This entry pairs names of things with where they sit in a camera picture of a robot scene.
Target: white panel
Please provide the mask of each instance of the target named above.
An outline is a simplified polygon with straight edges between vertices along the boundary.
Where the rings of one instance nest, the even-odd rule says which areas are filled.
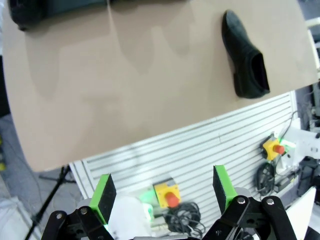
[[[296,109],[294,92],[286,93],[78,161],[72,171],[85,198],[91,197],[101,174],[112,173],[118,193],[173,177],[182,200],[196,202],[201,222],[210,227],[221,215],[212,187],[213,165],[225,165],[235,187],[258,197],[254,176],[266,161],[260,143],[288,124]]]

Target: floor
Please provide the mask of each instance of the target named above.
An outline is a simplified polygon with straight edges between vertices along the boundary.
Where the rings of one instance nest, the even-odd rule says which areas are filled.
[[[299,1],[299,4],[306,19],[320,16],[320,1],[305,0]],[[303,104],[310,100],[310,96],[306,95],[309,92],[309,88],[296,91],[299,115],[302,118],[302,128],[304,129],[308,127],[308,116],[306,116],[303,110]],[[34,215],[40,209],[55,185],[54,181],[39,179],[39,175],[57,178],[60,170],[56,169],[50,172],[35,173],[29,168],[26,164],[11,115],[0,118],[0,134],[3,139],[2,148],[7,167],[5,171],[1,172],[1,177],[9,190],[9,194],[11,196],[17,196],[24,204],[26,210],[30,212],[31,215]],[[295,190],[292,190],[284,196],[283,201],[290,204],[295,197]],[[65,183],[50,203],[40,223],[40,230],[44,229],[51,212],[64,210],[67,213],[71,213],[81,199],[82,195],[77,185],[74,183]]]

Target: screw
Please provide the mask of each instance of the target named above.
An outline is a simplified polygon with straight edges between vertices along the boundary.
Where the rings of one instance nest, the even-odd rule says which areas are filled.
[[[274,202],[271,198],[267,199],[267,200],[266,200],[266,203],[267,203],[268,205],[273,205],[273,204],[275,204],[275,202]]]
[[[86,213],[88,212],[88,210],[84,207],[84,208],[81,208],[81,210],[80,210],[80,213],[82,214],[82,215],[85,215]]]
[[[237,199],[237,202],[238,202],[238,204],[245,204],[245,203],[246,203],[246,200],[245,200],[243,197],[239,197],[239,198]]]

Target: table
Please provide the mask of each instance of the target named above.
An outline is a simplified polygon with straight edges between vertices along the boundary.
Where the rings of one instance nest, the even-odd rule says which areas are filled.
[[[261,99],[235,94],[221,38],[226,9],[264,55],[271,93]],[[48,19],[29,32],[4,11],[3,58],[14,124],[35,171],[317,81],[304,18],[291,0],[121,2]]]

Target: shoe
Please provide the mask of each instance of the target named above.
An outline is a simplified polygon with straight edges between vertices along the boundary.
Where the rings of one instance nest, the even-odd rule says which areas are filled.
[[[235,67],[235,93],[246,99],[270,93],[263,55],[251,43],[241,20],[232,10],[223,15],[222,39]]]

